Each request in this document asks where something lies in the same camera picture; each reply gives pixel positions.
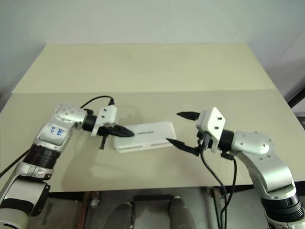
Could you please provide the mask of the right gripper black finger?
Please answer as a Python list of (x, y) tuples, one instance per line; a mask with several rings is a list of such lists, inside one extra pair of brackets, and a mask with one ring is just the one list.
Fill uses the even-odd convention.
[(192, 111), (178, 112), (177, 115), (180, 116), (180, 117), (183, 117), (185, 119), (193, 120), (193, 121), (195, 121), (199, 118), (199, 113), (198, 112), (192, 112)]
[(195, 156), (199, 156), (199, 154), (200, 154), (199, 147), (187, 146), (184, 142), (178, 141), (176, 139), (166, 138), (166, 140), (169, 143), (171, 143), (173, 146), (175, 146), (176, 148), (178, 148), (178, 149), (180, 149), (184, 152), (190, 153), (190, 154), (195, 155)]

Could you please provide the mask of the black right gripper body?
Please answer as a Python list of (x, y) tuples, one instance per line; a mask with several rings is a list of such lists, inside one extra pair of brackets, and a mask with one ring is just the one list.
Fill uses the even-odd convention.
[(197, 151), (198, 152), (203, 152), (204, 150), (206, 150), (207, 148), (211, 148), (212, 144), (213, 144), (213, 140), (212, 140), (212, 136), (210, 133), (203, 131), (200, 132), (198, 131), (197, 133)]

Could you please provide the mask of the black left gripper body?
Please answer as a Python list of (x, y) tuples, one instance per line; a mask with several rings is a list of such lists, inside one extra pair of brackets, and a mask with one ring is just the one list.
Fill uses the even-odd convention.
[(98, 129), (98, 135), (102, 137), (100, 149), (104, 150), (106, 139), (109, 135), (115, 136), (115, 125), (108, 127), (102, 126)]

